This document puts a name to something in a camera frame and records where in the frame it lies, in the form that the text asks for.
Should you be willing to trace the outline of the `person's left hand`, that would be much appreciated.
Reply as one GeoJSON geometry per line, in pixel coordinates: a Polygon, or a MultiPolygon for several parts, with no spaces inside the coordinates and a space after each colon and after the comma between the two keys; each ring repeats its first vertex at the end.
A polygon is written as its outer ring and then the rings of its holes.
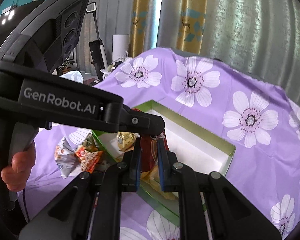
{"type": "Polygon", "coordinates": [[[7,188],[12,192],[25,189],[31,170],[36,163],[36,146],[34,141],[26,151],[16,153],[11,165],[1,171],[1,177],[7,188]]]}

